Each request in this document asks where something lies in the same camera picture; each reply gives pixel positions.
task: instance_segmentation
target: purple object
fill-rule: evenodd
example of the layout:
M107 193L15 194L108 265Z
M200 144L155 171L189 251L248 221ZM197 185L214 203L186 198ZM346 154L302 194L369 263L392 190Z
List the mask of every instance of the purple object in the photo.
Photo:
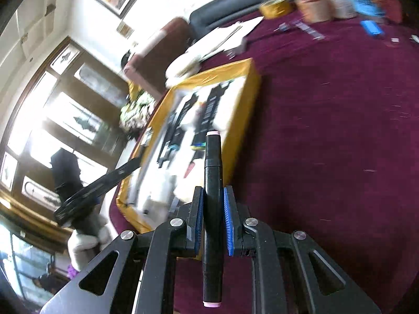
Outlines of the purple object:
M279 22L296 18L299 12ZM419 52L409 41L397 50L375 41L359 18L316 23L323 41L299 30L272 32L277 25L263 20L245 53L217 54L202 67L253 58L262 75L235 169L236 199L276 230L306 231L383 314L406 292L400 306L409 307L419 298ZM412 34L382 28L389 37ZM200 267L178 261L182 314L211 311L201 302ZM226 258L217 313L250 314L251 288L250 259Z
M74 267L72 265L69 265L67 267L67 277L70 280L74 279L78 273L79 272L76 269L74 269Z

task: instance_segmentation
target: black leather sofa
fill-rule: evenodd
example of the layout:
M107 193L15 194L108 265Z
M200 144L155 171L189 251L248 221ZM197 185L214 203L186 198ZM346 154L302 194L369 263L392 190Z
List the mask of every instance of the black leather sofa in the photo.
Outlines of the black leather sofa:
M214 0L194 10L189 17L189 23L198 40L228 21L254 12L266 1L268 0Z

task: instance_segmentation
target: white cushion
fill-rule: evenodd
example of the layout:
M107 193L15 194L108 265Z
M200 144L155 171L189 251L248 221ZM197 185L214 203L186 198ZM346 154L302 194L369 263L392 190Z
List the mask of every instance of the white cushion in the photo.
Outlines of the white cushion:
M166 70L166 78L179 78L196 68L199 63L200 56L186 52L170 64Z
M166 80L166 88L171 88L179 83L181 83L182 81L188 79L190 76L193 76L194 74L198 73L201 69L201 65L198 62L197 64L195 64L195 66L193 66L188 72L186 72L183 76L173 76L169 79Z

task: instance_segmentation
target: window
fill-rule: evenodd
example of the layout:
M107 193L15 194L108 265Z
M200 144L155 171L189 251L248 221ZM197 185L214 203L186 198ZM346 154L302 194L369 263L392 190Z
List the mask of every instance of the window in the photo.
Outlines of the window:
M17 166L17 160L6 152L4 154L3 163L1 167L0 180L1 183L5 187L7 187L9 191L12 190L13 179L15 178Z
M126 104L126 94L90 66L83 64L74 77L117 108L122 108Z
M108 171L107 168L87 158L86 156L83 156L81 153L74 151L74 154L78 158L80 180L84 186L94 182Z
M47 131L42 129L34 130L31 135L31 156L32 158L36 159L43 165L45 165L48 168L52 168L51 165L51 156L54 155L60 148L63 148L71 153L74 153L78 159L78 166L80 168L80 180L82 181L83 185L88 185L91 182L95 181L99 177L106 174L108 171L107 168L104 166L96 163L95 161L89 159L86 156L83 156L81 153L74 151L73 148L71 148L68 145L65 145L58 139L56 139L54 136L49 134ZM31 194L31 189L25 190L25 181L22 189L22 193ZM41 192L40 189L36 189L35 193L38 195L38 192ZM48 189L44 189L44 192L46 193L52 193ZM28 196L29 198L33 199L35 202L41 201L44 202L45 200L43 197L45 196L45 193L42 193L39 197L34 196L36 199L33 199L31 196Z
M44 72L38 83L23 102L9 137L8 147L17 155L25 148L29 135L43 119L43 106L57 82L56 77Z
M93 144L103 121L61 92L47 111L48 118L88 144Z
M31 135L31 157L46 167L52 168L51 156L60 148L73 152L73 149L65 145L47 131L36 129Z
M61 205L56 193L31 180L28 176L24 177L22 194L52 211L55 211Z
M80 51L73 45L68 45L57 58L52 62L51 68L58 74L62 74L71 64Z
M38 288L32 281L47 272L52 256L11 234L0 224L0 259L6 276L24 304L41 308L52 294Z

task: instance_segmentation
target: white paper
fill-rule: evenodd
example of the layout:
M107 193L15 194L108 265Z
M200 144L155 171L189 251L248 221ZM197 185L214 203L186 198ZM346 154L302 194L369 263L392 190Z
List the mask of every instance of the white paper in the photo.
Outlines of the white paper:
M263 19L263 16L248 20L242 23L235 23L229 27L216 28L212 32L205 35L202 39L199 39L194 43L188 52L194 53L201 56L201 61L207 60L213 55L227 51L232 48L236 48L241 44L243 37L248 35ZM237 30L233 35L231 33L240 25L240 29ZM225 43L219 48L213 51L219 44L221 44L227 37L229 37Z

